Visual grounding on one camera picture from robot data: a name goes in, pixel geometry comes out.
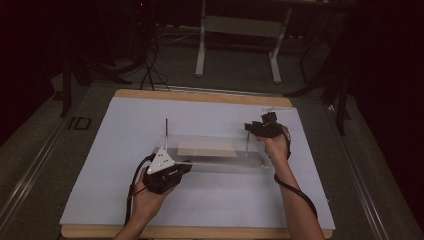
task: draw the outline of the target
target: cable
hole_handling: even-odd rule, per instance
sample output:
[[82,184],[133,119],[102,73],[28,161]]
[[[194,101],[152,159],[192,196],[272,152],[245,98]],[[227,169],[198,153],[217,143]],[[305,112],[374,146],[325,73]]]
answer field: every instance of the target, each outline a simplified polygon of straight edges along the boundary
[[188,37],[190,37],[190,36],[193,36],[194,34],[197,34],[197,33],[200,33],[200,31],[196,31],[196,32],[193,32],[193,33],[189,33],[189,34],[187,34],[187,35],[185,35],[185,36],[182,36],[182,37],[177,38],[177,39],[175,39],[175,40],[172,40],[172,41],[170,41],[170,42],[166,42],[166,43],[159,43],[159,44],[161,44],[161,45],[168,45],[168,44],[172,44],[172,43],[178,42],[178,41],[180,41],[180,40],[182,40],[182,39],[184,39],[184,38],[188,38]]
[[[155,90],[154,83],[153,83],[152,76],[151,76],[151,72],[150,72],[153,69],[155,71],[156,75],[158,76],[159,80],[161,81],[161,83],[163,83],[166,86],[166,88],[168,89],[168,91],[171,91],[171,89],[169,88],[168,84],[166,84],[168,82],[168,80],[169,80],[168,75],[159,72],[156,69],[156,67],[154,66],[154,63],[156,62],[156,58],[157,58],[157,53],[156,53],[155,49],[153,49],[152,47],[149,47],[149,49],[151,49],[153,51],[154,57],[153,57],[153,61],[151,61],[151,62],[150,62],[149,59],[146,58],[147,72],[144,74],[143,80],[141,81],[140,90],[143,89],[144,81],[146,80],[147,75],[149,76],[150,84],[152,86],[153,91]],[[160,74],[162,74],[163,76],[166,77],[166,81],[164,81],[162,79],[162,77],[160,76]]]
[[308,205],[311,208],[312,212],[315,214],[315,217],[318,218],[318,213],[317,213],[317,210],[315,208],[315,205],[314,205],[314,203],[311,201],[311,199],[306,194],[304,194],[299,189],[294,188],[294,187],[292,187],[292,186],[290,186],[290,185],[282,182],[280,179],[278,179],[277,174],[274,174],[274,180],[278,183],[278,185],[280,185],[280,186],[282,186],[282,187],[284,187],[284,188],[286,188],[286,189],[288,189],[288,190],[296,193],[301,198],[303,198],[308,203]]
[[127,225],[128,221],[130,220],[130,217],[131,217],[131,204],[132,204],[132,201],[131,200],[132,200],[132,197],[134,195],[140,193],[144,189],[146,189],[146,187],[145,187],[145,188],[141,189],[140,191],[137,191],[136,193],[134,193],[134,186],[135,186],[135,183],[137,181],[137,176],[138,176],[138,174],[140,172],[140,169],[141,169],[141,167],[147,161],[153,161],[153,159],[155,158],[155,156],[156,156],[156,154],[155,153],[152,153],[150,156],[145,157],[143,159],[143,161],[141,161],[140,164],[138,164],[137,169],[135,170],[134,177],[133,177],[133,180],[131,182],[130,189],[128,191],[128,196],[127,196],[127,211],[126,211],[126,214],[125,214],[125,224],[124,225]]
[[163,33],[163,34],[159,35],[158,38],[165,37],[165,36],[184,36],[184,35],[187,35],[187,32],[181,31],[181,32],[174,32],[174,33]]

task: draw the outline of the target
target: white desk leg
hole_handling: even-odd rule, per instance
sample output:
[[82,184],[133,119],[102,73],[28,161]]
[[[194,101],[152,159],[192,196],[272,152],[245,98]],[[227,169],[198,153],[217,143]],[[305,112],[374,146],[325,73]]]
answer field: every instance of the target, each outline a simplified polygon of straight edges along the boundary
[[272,78],[274,79],[274,82],[277,84],[281,83],[281,75],[280,75],[280,70],[278,69],[277,55],[278,55],[278,52],[280,51],[280,46],[281,46],[281,43],[283,42],[284,34],[286,33],[291,12],[292,12],[291,8],[287,9],[286,17],[284,19],[283,24],[281,25],[280,32],[278,33],[277,44],[274,48],[274,51],[269,52],[269,61],[271,63]]
[[196,77],[203,76],[203,67],[205,64],[205,9],[206,9],[206,0],[202,1],[202,17],[200,19],[200,46],[199,46],[199,53],[197,54],[197,63],[196,63]]

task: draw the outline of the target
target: forearm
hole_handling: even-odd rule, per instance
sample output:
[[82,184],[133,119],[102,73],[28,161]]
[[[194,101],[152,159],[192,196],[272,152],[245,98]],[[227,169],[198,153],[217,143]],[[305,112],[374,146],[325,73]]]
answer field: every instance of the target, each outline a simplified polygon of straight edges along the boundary
[[149,223],[149,221],[144,218],[131,217],[127,225],[121,229],[114,239],[136,240],[140,237],[147,223]]
[[[287,160],[279,161],[276,174],[282,182],[300,190]],[[280,190],[292,239],[324,239],[318,220],[308,203],[289,189],[280,186]]]

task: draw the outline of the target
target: white board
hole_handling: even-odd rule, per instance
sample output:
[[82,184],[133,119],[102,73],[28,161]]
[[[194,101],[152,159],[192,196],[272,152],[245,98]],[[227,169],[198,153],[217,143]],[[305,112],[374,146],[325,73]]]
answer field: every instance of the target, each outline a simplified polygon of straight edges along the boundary
[[[170,134],[244,138],[244,123],[261,121],[264,107],[271,106],[114,97],[60,223],[122,225],[134,171],[165,134],[166,118]],[[289,163],[302,191],[314,202],[321,227],[335,229],[297,110],[277,117],[290,130]],[[287,228],[273,174],[192,171],[150,225]]]

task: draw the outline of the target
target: table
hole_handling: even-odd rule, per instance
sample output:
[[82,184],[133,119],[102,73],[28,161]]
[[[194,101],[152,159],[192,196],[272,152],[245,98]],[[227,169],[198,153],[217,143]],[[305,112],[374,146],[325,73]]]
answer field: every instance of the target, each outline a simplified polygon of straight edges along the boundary
[[284,39],[287,26],[290,21],[293,6],[314,6],[333,8],[333,11],[350,11],[352,4],[339,3],[334,1],[330,3],[328,0],[315,1],[315,0],[277,0],[270,2],[279,2],[286,4],[286,9],[282,13],[282,21],[265,21],[253,19],[241,19],[227,16],[212,16],[206,13],[206,0],[202,0],[201,21],[200,21],[200,44],[199,52],[197,55],[195,75],[197,77],[203,76],[204,61],[205,61],[205,35],[206,31],[242,34],[251,36],[270,37],[276,39],[275,47],[269,52],[269,60],[272,71],[272,77],[276,84],[282,82],[280,70],[277,62],[277,55],[280,51],[281,43]]
[[[134,102],[136,103],[136,108],[132,108],[134,106],[129,106],[129,105],[125,105],[128,108],[125,107],[119,107],[119,104],[124,103],[126,100],[128,100],[127,102]],[[144,140],[142,139],[132,139],[132,137],[134,136],[138,136],[136,135],[131,135],[130,132],[135,132],[137,131],[136,129],[126,129],[126,125],[131,125],[131,121],[129,120],[126,124],[124,124],[125,126],[121,126],[119,125],[119,121],[117,122],[116,120],[118,119],[127,119],[126,115],[122,115],[120,113],[123,113],[125,111],[127,111],[128,109],[133,109],[134,112],[134,116],[137,116],[137,112],[144,112],[146,113],[146,109],[142,109],[143,107],[141,107],[141,103],[143,104],[148,104],[149,101],[157,101],[160,100],[162,101],[162,103],[167,103],[167,104],[182,104],[185,103],[187,104],[189,107],[193,107],[195,106],[195,104],[209,104],[209,107],[217,107],[220,106],[220,108],[225,108],[225,107],[229,107],[230,108],[234,108],[237,107],[237,109],[241,109],[239,110],[240,114],[243,115],[243,107],[245,107],[247,110],[251,109],[251,107],[254,108],[259,108],[261,109],[262,106],[273,106],[273,107],[279,107],[279,108],[291,108],[291,103],[288,99],[284,99],[284,98],[269,98],[269,97],[257,97],[257,96],[238,96],[238,95],[222,95],[222,94],[199,94],[199,93],[181,93],[181,92],[149,92],[149,91],[134,91],[134,90],[119,90],[116,92],[115,94],[115,98],[112,100],[108,112],[105,115],[105,118],[103,120],[102,126],[99,129],[98,135],[96,137],[96,140],[92,146],[92,149],[90,151],[90,154],[87,158],[86,164],[84,166],[84,168],[81,171],[81,174],[77,180],[77,183],[75,184],[74,190],[71,193],[71,197],[68,201],[68,205],[65,209],[65,213],[64,216],[62,217],[61,220],[61,224],[62,224],[62,234],[65,237],[69,237],[69,238],[77,238],[77,237],[113,237],[120,229],[121,226],[119,225],[120,222],[120,217],[121,215],[124,214],[124,205],[122,205],[122,209],[117,208],[118,213],[105,213],[104,210],[102,210],[101,207],[99,207],[99,205],[102,205],[102,202],[107,202],[107,201],[111,201],[113,204],[116,203],[121,203],[120,197],[122,197],[122,200],[124,199],[124,196],[126,194],[127,191],[127,183],[125,182],[122,185],[122,181],[117,180],[116,183],[114,181],[110,181],[109,183],[105,183],[105,185],[107,185],[107,188],[105,188],[106,190],[100,190],[99,192],[92,192],[93,189],[96,189],[96,181],[100,181],[102,182],[103,180],[101,178],[107,179],[108,181],[110,179],[115,178],[116,176],[130,176],[132,175],[132,171],[134,171],[134,166],[131,164],[121,164],[119,166],[124,165],[123,167],[118,167],[118,165],[116,165],[116,160],[114,161],[113,159],[116,156],[111,156],[116,154],[114,149],[111,149],[114,147],[114,145],[110,145],[110,144],[106,144],[106,143],[111,143],[114,142],[115,144],[119,144],[119,142],[122,141],[117,141],[114,138],[107,138],[105,137],[106,133],[115,133],[113,134],[114,136],[116,136],[118,138],[117,135],[119,134],[127,134],[128,138],[126,139],[127,142],[125,144],[122,144],[121,146],[119,146],[120,148],[125,148],[123,149],[123,151],[126,152],[131,152],[134,149],[136,149],[136,147],[138,144],[141,146],[144,146],[143,143],[148,144],[149,141],[153,141],[153,145],[155,145],[155,141],[151,140],[151,139],[147,139],[148,141],[144,141],[146,140],[146,138],[148,138],[148,136],[153,136],[153,135],[149,135],[149,131],[150,133],[157,131],[157,129],[155,129],[156,127],[162,126],[161,123],[154,123],[151,124],[151,126],[149,127],[150,130],[148,130],[147,132],[145,132],[146,135],[144,135]],[[155,106],[152,109],[149,109],[149,114],[143,114],[144,117],[152,117],[153,119],[155,118],[154,116],[158,116],[160,114],[163,114],[163,112],[161,111],[161,104],[158,104],[159,102],[156,102],[157,104],[154,104],[153,106]],[[172,117],[172,119],[181,117],[182,115],[178,114],[174,114]],[[228,118],[231,119],[231,113],[228,113]],[[307,142],[306,142],[306,138],[304,136],[303,130],[301,129],[301,125],[299,127],[299,125],[296,124],[300,124],[299,119],[294,119],[291,120],[291,118],[286,118],[285,121],[288,122],[288,126],[293,127],[293,129],[295,129],[292,132],[292,138],[294,137],[294,139],[298,139],[296,142],[303,142],[303,144],[306,144],[307,146]],[[113,126],[115,126],[114,128],[110,128],[110,124],[113,123]],[[170,124],[170,127],[173,127],[173,129],[175,129],[176,131],[179,131],[178,126],[175,126]],[[226,129],[225,127],[221,130],[217,130],[217,132],[221,132],[220,134],[223,134],[223,132],[228,132],[228,129]],[[146,146],[146,149],[152,149],[152,146]],[[312,166],[310,166],[309,164],[309,169],[312,170],[311,172],[308,172],[308,175],[311,176],[316,176],[318,177],[317,173],[316,173],[316,169],[315,166],[313,165],[313,160],[312,160],[312,156],[310,155],[309,149],[308,151],[304,151],[304,149],[297,147],[296,145],[292,145],[292,156],[300,156],[302,159],[310,159],[310,161],[312,161]],[[121,161],[125,162],[127,161],[127,159],[130,158],[134,158],[134,161],[139,161],[139,155],[140,153],[135,151],[134,152],[134,156],[123,156],[123,155],[119,155],[121,157]],[[299,173],[299,166],[293,165],[292,166],[293,172],[295,173],[295,175],[297,173]],[[87,172],[90,173],[90,175],[95,175],[96,179],[91,179],[90,176],[87,176]],[[186,178],[190,178],[191,176],[194,176],[195,174],[193,173],[192,175],[186,175],[183,178],[183,182],[180,184],[181,186],[178,186],[179,191],[184,192],[187,190],[190,190],[190,187],[192,187],[192,185],[188,185],[189,189],[186,188],[187,185],[187,181],[184,181]],[[237,177],[243,178],[243,179],[250,179],[251,176],[242,176],[242,175],[238,175]],[[331,218],[331,213],[329,213],[329,208],[328,208],[328,204],[327,204],[327,199],[325,198],[325,195],[323,193],[322,190],[322,186],[319,182],[319,178],[318,178],[318,183],[316,184],[316,178],[313,179],[307,179],[308,177],[298,177],[298,181],[299,184],[301,185],[302,189],[304,190],[305,193],[307,193],[311,199],[313,201],[316,201],[315,204],[317,206],[317,210],[318,210],[318,214],[322,217],[320,220],[322,221],[326,221],[325,219],[327,217],[325,217],[326,215],[328,216],[328,214],[330,214],[330,218]],[[322,192],[319,192],[319,196],[315,195],[314,191],[311,191],[310,187],[308,186],[309,183],[305,184],[305,182],[303,180],[307,180],[307,181],[312,181],[315,182],[315,185],[313,186],[313,188],[321,188]],[[122,189],[122,193],[116,194],[116,193],[108,193],[108,189]],[[274,191],[274,193],[276,193],[277,199],[280,199],[279,195],[279,189],[278,186],[276,186],[277,191]],[[258,189],[257,190],[259,193],[261,193],[261,191],[269,191],[268,189],[268,184],[266,186],[262,186],[262,189]],[[170,197],[172,196],[177,196],[178,192],[174,191],[172,195],[170,195]],[[112,198],[111,196],[117,196],[118,200],[111,200],[110,198]],[[88,198],[88,200],[90,201],[90,198],[92,200],[91,203],[87,203],[84,200],[87,200],[85,198]],[[81,206],[83,206],[82,210],[83,213],[78,212],[78,209],[75,209],[73,207],[77,207],[80,208]],[[158,214],[158,218],[160,219],[157,220],[156,218],[152,221],[153,224],[156,225],[150,225],[147,226],[145,231],[142,233],[142,238],[282,238],[282,237],[288,237],[288,231],[287,229],[284,228],[277,228],[277,227],[234,227],[234,226],[230,226],[230,227],[208,227],[208,226],[160,226],[160,223],[158,222],[163,222],[164,221],[164,214],[161,215],[162,212],[169,212],[169,206],[166,205],[166,203],[164,204],[164,206],[161,209],[161,212]],[[84,215],[84,211],[87,212],[86,214],[90,215],[88,216],[88,218],[92,217],[92,215],[94,215],[95,217],[92,217],[92,219],[94,220],[84,220],[84,217],[81,215]],[[324,229],[324,234],[325,236],[331,237],[332,235],[332,231],[334,229],[334,223],[332,223],[332,219],[330,219],[330,224],[325,223],[324,225],[326,226],[330,226],[329,229]]]

